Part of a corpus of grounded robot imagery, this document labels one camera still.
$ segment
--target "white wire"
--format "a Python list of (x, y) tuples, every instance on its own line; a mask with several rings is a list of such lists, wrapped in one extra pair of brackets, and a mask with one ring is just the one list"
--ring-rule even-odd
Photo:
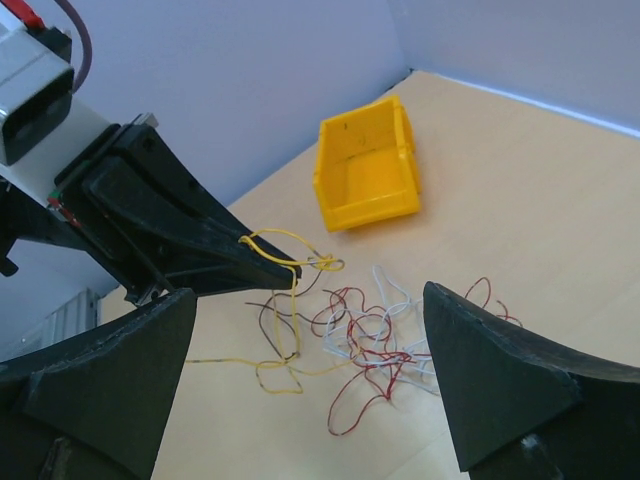
[[(358, 322), (358, 327), (360, 328), (360, 333), (356, 336), (358, 340), (362, 339), (371, 339), (374, 337), (372, 349), (380, 342), (381, 338), (385, 338), (389, 333), (389, 325), (387, 324), (387, 320), (392, 322), (394, 317), (397, 317), (401, 313), (405, 312), (408, 309), (413, 310), (416, 320), (418, 321), (418, 325), (422, 331), (424, 328), (424, 321), (422, 319), (421, 309), (419, 308), (420, 303), (422, 303), (422, 299), (413, 300), (409, 292), (407, 292), (404, 288), (398, 285), (394, 280), (392, 280), (384, 271), (382, 266), (374, 265), (371, 268), (371, 272), (373, 274), (373, 278), (378, 286), (378, 291), (380, 292), (380, 297), (382, 299), (382, 304), (384, 306), (384, 314), (380, 316), (378, 313), (371, 312), (363, 312), (358, 309), (353, 308), (342, 308), (336, 310), (331, 314), (327, 322), (325, 323), (325, 332), (323, 335), (324, 341), (324, 350), (328, 353), (336, 355), (343, 359), (351, 359), (352, 349), (349, 348), (349, 338), (346, 334), (347, 325), (335, 325), (336, 318), (342, 315), (351, 314), (357, 315), (361, 317), (361, 320)], [(404, 300), (397, 303), (391, 303), (387, 297), (385, 287), (383, 286), (383, 281), (386, 282), (387, 285), (390, 285), (395, 289), (398, 293), (400, 293)], [(363, 326), (366, 324), (367, 319), (369, 318), (379, 318), (377, 330), (373, 333), (369, 333), (368, 329), (365, 329)], [(398, 340), (396, 338), (395, 331), (391, 329), (389, 341), (392, 344), (393, 351), (398, 351)], [(433, 370), (433, 363), (431, 361), (431, 357), (424, 357), (425, 354), (429, 354), (429, 345), (427, 343), (426, 336), (423, 336), (419, 340), (416, 340), (409, 345), (406, 345), (402, 348), (402, 351), (408, 354), (411, 359), (415, 362), (415, 364), (406, 364), (403, 366), (403, 371), (401, 371), (396, 377), (396, 381), (407, 383), (409, 385), (413, 385), (425, 392), (431, 393), (433, 395), (439, 395), (439, 390), (437, 388), (437, 383), (430, 382), (429, 384), (425, 381), (425, 375), (431, 377), (432, 380), (435, 380), (435, 371)], [(389, 358), (387, 360), (367, 360), (365, 358), (359, 358), (358, 364), (375, 367), (375, 370), (379, 370), (382, 374), (390, 378), (390, 374), (386, 369), (381, 367), (386, 367), (389, 365), (394, 365), (399, 362), (404, 362), (405, 358), (402, 356)], [(407, 370), (410, 373), (419, 374), (420, 381), (416, 381), (413, 378), (409, 377)]]

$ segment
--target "robotic arm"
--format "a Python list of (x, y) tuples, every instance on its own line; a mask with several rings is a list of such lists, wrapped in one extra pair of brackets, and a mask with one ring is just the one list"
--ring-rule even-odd
[(33, 12), (18, 18), (18, 3), (0, 3), (0, 273), (16, 272), (7, 253), (26, 238), (85, 250), (136, 305), (179, 288), (288, 288), (289, 270), (238, 244), (250, 230), (180, 163), (153, 115), (112, 124), (72, 94), (70, 39)]
[(289, 288), (292, 271), (238, 243), (251, 231), (180, 163), (153, 115), (112, 124), (74, 97), (70, 57), (66, 35), (1, 0), (0, 274), (17, 271), (7, 254), (18, 238), (76, 248), (140, 308), (0, 364), (0, 471), (150, 478), (196, 297)]

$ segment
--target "wooden table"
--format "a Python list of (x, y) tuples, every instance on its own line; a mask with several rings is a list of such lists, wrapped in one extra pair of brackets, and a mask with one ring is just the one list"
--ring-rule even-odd
[[(346, 269), (324, 286), (357, 285), (377, 300), (374, 263), (416, 297), (427, 280), (464, 293), (486, 275), (526, 328), (640, 366), (640, 142), (425, 73), (394, 92), (415, 131), (422, 213), (328, 234), (311, 188), (316, 147), (246, 194), (233, 213), (252, 228), (289, 229), (344, 258)], [(269, 238), (306, 257), (295, 243)], [(257, 310), (243, 305), (266, 296), (199, 300), (188, 356), (272, 358)], [(105, 318), (123, 312), (121, 298), (106, 299)], [(316, 312), (325, 302), (313, 294), (300, 309)], [(337, 362), (306, 330), (303, 342), (301, 367)], [(272, 396), (251, 367), (186, 365), (154, 478), (458, 478), (441, 400), (409, 385), (397, 388), (393, 404), (374, 405), (352, 434), (327, 433), (329, 404), (356, 371), (303, 377), (304, 395)], [(287, 382), (283, 372), (267, 379)], [(370, 395), (364, 383), (354, 389), (336, 420), (346, 426)]]

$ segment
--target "yellow plastic bin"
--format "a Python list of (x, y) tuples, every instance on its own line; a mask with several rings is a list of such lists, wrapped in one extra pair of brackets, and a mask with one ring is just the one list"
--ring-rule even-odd
[(327, 230), (420, 210), (411, 124), (394, 95), (322, 122), (313, 187)]

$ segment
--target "red wire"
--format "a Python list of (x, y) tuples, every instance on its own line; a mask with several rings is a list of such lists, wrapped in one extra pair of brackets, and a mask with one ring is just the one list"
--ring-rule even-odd
[[(467, 291), (467, 293), (465, 294), (464, 298), (468, 299), (469, 295), (471, 295), (471, 293), (474, 291), (475, 288), (478, 287), (478, 285), (480, 285), (482, 282), (486, 283), (487, 285), (487, 297), (484, 301), (484, 303), (482, 304), (481, 308), (486, 308), (487, 305), (489, 305), (489, 302), (491, 301), (491, 296), (492, 296), (492, 288), (491, 288), (491, 281), (489, 280), (489, 278), (487, 277), (480, 277), (472, 286), (471, 288), (469, 288), (469, 290)], [(335, 398), (333, 399), (333, 401), (331, 402), (331, 406), (329, 407), (329, 413), (327, 415), (327, 430), (329, 431), (329, 433), (331, 435), (334, 436), (343, 436), (346, 435), (352, 431), (354, 431), (356, 429), (356, 427), (360, 424), (360, 421), (362, 420), (365, 412), (369, 409), (369, 407), (371, 407), (371, 405), (378, 399), (384, 399), (387, 402), (391, 401), (391, 395), (393, 392), (393, 388), (397, 383), (398, 377), (400, 376), (400, 372), (402, 370), (402, 367), (405, 364), (416, 364), (417, 362), (412, 358), (412, 355), (408, 354), (407, 352), (404, 351), (389, 351), (389, 342), (391, 340), (391, 338), (393, 338), (392, 332), (393, 332), (393, 323), (391, 321), (391, 316), (390, 315), (385, 315), (386, 310), (381, 307), (380, 305), (374, 305), (372, 307), (367, 308), (366, 307), (366, 295), (365, 293), (356, 287), (343, 287), (339, 290), (335, 290), (335, 291), (331, 291), (331, 290), (324, 290), (326, 293), (329, 294), (329, 305), (327, 307), (325, 307), (324, 309), (322, 309), (320, 312), (318, 312), (316, 314), (316, 316), (313, 317), (313, 320), (311, 321), (311, 330), (314, 333), (314, 335), (316, 336), (323, 336), (323, 335), (319, 335), (317, 332), (314, 331), (314, 326), (315, 325), (323, 325), (326, 326), (327, 323), (326, 322), (318, 322), (318, 319), (326, 314), (327, 312), (331, 312), (331, 314), (335, 314), (339, 308), (347, 311), (346, 314), (343, 315), (339, 315), (337, 317), (335, 317), (331, 322), (330, 325), (331, 327), (335, 327), (335, 325), (337, 325), (345, 316), (348, 318), (348, 323), (346, 326), (346, 339), (347, 339), (347, 345), (349, 346), (349, 357), (354, 360), (353, 364), (356, 365), (357, 367), (359, 367), (361, 370), (356, 373), (353, 377), (351, 377), (351, 379), (349, 379), (349, 381), (347, 381), (342, 388), (338, 391), (337, 395), (335, 396)], [(355, 292), (357, 294), (360, 295), (361, 297), (361, 302), (360, 302), (360, 311), (364, 312), (364, 315), (360, 315), (360, 316), (354, 316), (353, 312), (348, 311), (349, 310), (349, 306), (348, 306), (348, 302), (347, 302), (347, 296), (351, 293), (351, 292)], [(516, 317), (513, 317), (512, 315), (509, 314), (509, 310), (507, 309), (507, 306), (502, 303), (500, 300), (495, 300), (496, 303), (498, 303), (503, 309), (504, 309), (504, 314), (503, 315), (497, 315), (498, 318), (502, 318), (506, 321), (512, 321), (517, 323), (518, 325), (522, 326), (522, 322), (520, 322), (520, 320), (518, 320)], [(382, 313), (374, 313), (376, 310), (380, 310)], [(369, 334), (365, 328), (360, 324), (360, 322), (365, 319), (365, 318), (370, 318), (370, 317), (377, 317), (379, 319), (382, 320), (382, 322), (385, 325), (385, 330), (384, 330), (384, 334), (380, 335), (379, 333), (374, 335), (374, 334)], [(373, 348), (365, 348), (364, 346), (362, 346), (360, 344), (360, 342), (358, 341), (358, 339), (368, 339), (368, 340), (372, 340), (376, 343), (380, 344), (380, 348), (379, 350), (374, 350)], [(362, 358), (364, 359), (364, 362), (369, 362), (369, 363), (364, 363), (358, 360), (358, 357), (362, 356)], [(413, 357), (431, 357), (431, 354), (413, 354)], [(389, 362), (387, 365), (371, 365), (370, 362), (374, 361), (373, 358), (376, 359), (376, 361), (384, 363), (384, 362)], [(381, 369), (381, 368), (385, 368), (388, 369), (389, 372), (389, 376), (387, 377), (388, 382), (386, 382), (386, 386), (385, 388), (383, 388), (377, 381), (375, 381), (373, 378), (370, 377), (369, 373), (372, 370), (375, 369)], [(351, 424), (351, 426), (349, 428), (347, 428), (346, 430), (343, 431), (337, 431), (334, 429), (333, 427), (333, 420), (334, 420), (334, 412), (336, 409), (336, 405), (338, 403), (338, 401), (340, 400), (340, 398), (342, 398), (342, 396), (345, 394), (345, 392), (349, 389), (349, 387), (359, 378), (363, 376), (365, 378), (365, 380), (367, 380), (367, 382), (372, 385), (372, 387), (378, 392), (376, 393), (374, 396), (372, 396), (362, 407), (362, 409), (360, 410), (360, 412), (358, 413), (355, 421)]]

